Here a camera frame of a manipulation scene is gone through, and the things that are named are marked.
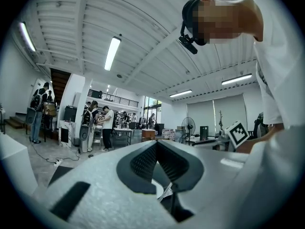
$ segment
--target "tube light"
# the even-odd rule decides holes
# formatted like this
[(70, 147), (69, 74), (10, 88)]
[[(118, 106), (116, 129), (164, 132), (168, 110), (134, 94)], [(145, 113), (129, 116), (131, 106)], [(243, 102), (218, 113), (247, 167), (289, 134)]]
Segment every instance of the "tube light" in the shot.
[(185, 92), (182, 92), (182, 93), (170, 95), (170, 97), (176, 97), (176, 96), (180, 96), (180, 95), (183, 95), (183, 94), (189, 94), (191, 92), (192, 92), (192, 90), (188, 90), (188, 91), (185, 91)]
[(113, 62), (113, 59), (115, 57), (116, 51), (118, 50), (118, 47), (121, 43), (121, 39), (117, 37), (113, 37), (108, 49), (106, 63), (105, 63), (105, 70), (109, 71), (111, 69), (111, 65)]
[(251, 77), (252, 77), (252, 74), (246, 74), (246, 75), (235, 77), (235, 78), (230, 79), (230, 80), (223, 81), (223, 82), (221, 82), (221, 84), (222, 85), (226, 85), (226, 84), (230, 84), (230, 83), (233, 83), (233, 82), (237, 82), (237, 81), (241, 81), (241, 80), (244, 80), (244, 79), (248, 79), (248, 78), (251, 78)]
[(35, 52), (36, 49), (35, 49), (35, 47), (34, 47), (32, 41), (31, 41), (31, 39), (30, 39), (30, 36), (29, 36), (28, 30), (27, 30), (27, 27), (25, 26), (25, 23), (24, 23), (24, 22), (20, 23), (20, 29), (21, 29), (21, 31), (22, 31), (23, 38), (25, 39), (25, 41), (26, 41), (28, 47), (29, 47), (33, 52)]

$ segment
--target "neck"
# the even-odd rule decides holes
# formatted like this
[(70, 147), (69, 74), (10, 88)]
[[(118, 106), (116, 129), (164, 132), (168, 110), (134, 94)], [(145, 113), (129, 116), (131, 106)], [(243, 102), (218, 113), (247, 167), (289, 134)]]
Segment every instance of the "neck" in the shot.
[(263, 40), (262, 14), (253, 0), (238, 0), (238, 27), (241, 33), (253, 36), (257, 41)]

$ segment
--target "black cap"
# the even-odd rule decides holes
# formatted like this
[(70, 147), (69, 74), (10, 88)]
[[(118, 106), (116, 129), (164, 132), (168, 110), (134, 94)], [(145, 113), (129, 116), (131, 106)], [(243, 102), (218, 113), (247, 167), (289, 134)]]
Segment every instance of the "black cap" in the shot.
[(47, 87), (47, 88), (49, 88), (49, 83), (48, 83), (48, 82), (46, 82), (46, 83), (43, 85), (43, 87)]
[(184, 21), (184, 24), (186, 28), (192, 33), (195, 37), (197, 35), (197, 31), (195, 28), (197, 28), (196, 25), (194, 25), (193, 22), (193, 10), (194, 8), (198, 7), (200, 0), (189, 0), (187, 3), (184, 5), (182, 9), (182, 19)]

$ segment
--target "white curtain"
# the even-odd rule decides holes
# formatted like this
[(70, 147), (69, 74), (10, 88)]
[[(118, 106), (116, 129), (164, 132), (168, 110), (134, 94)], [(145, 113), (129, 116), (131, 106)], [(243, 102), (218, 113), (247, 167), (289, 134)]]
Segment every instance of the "white curtain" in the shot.
[(215, 99), (214, 106), (215, 106), (217, 132), (220, 130), (220, 126), (219, 126), (220, 110), (223, 115), (222, 118), (223, 129), (232, 125), (237, 120), (239, 120), (243, 124), (245, 129), (247, 129), (247, 115), (244, 104), (244, 97), (242, 94), (232, 97)]
[(187, 105), (188, 117), (192, 118), (196, 125), (194, 134), (200, 134), (201, 126), (209, 127), (209, 135), (215, 136), (214, 108), (212, 101), (199, 102)]

